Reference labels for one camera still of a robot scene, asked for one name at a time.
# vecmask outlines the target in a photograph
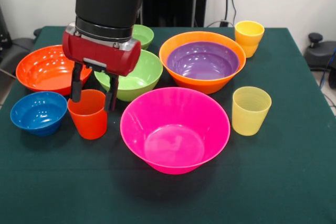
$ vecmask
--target pink bowl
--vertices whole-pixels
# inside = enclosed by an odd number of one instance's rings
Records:
[[[156,89],[136,98],[120,123],[127,147],[154,169],[188,173],[216,157],[230,136],[225,110],[185,88]]]

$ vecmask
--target green bowl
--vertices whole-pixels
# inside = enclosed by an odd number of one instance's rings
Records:
[[[134,39],[141,42],[141,48],[146,50],[154,39],[154,32],[151,28],[143,25],[134,25],[133,34]]]
[[[117,98],[130,102],[138,96],[151,91],[159,81],[163,67],[159,58],[151,52],[141,50],[135,69],[128,76],[119,77]],[[97,80],[107,91],[110,89],[110,77],[102,72],[94,72]]]

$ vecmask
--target orange bowl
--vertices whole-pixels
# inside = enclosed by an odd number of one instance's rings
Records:
[[[74,62],[63,53],[62,46],[36,50],[23,58],[16,67],[16,77],[22,85],[33,91],[53,91],[69,95]],[[80,79],[84,84],[91,69],[83,68]]]
[[[239,59],[239,67],[238,70],[231,74],[230,76],[226,76],[224,78],[215,79],[215,80],[197,80],[191,79],[180,74],[175,73],[167,66],[167,59],[169,55],[176,48],[191,42],[197,41],[207,41],[221,44],[225,47],[230,48]],[[215,93],[224,87],[225,84],[229,82],[236,74],[238,74],[246,63],[246,55],[241,48],[241,46],[235,42],[234,40],[217,33],[212,33],[208,31],[190,31],[187,33],[182,33],[175,35],[168,39],[160,48],[159,57],[162,65],[167,69],[169,74],[173,77],[176,84],[183,88],[194,89],[200,91],[205,94]]]

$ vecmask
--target purple bowl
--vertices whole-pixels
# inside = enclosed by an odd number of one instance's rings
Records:
[[[235,73],[239,59],[231,49],[221,44],[199,41],[184,44],[172,51],[167,66],[188,78],[215,80]]]

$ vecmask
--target dark green table cover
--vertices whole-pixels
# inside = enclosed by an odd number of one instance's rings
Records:
[[[229,28],[199,28],[233,37]],[[61,43],[45,27],[35,49]],[[149,50],[192,28],[155,28]],[[158,87],[174,86],[164,71]],[[86,141],[69,114],[59,131],[36,137],[9,119],[30,93],[16,82],[0,110],[0,222],[336,223],[336,120],[287,29],[266,29],[246,67],[212,94],[231,118],[232,94],[257,86],[273,105],[259,133],[232,131],[213,161],[181,176],[161,174],[124,145],[117,102],[106,135]],[[99,85],[91,76],[86,88]]]

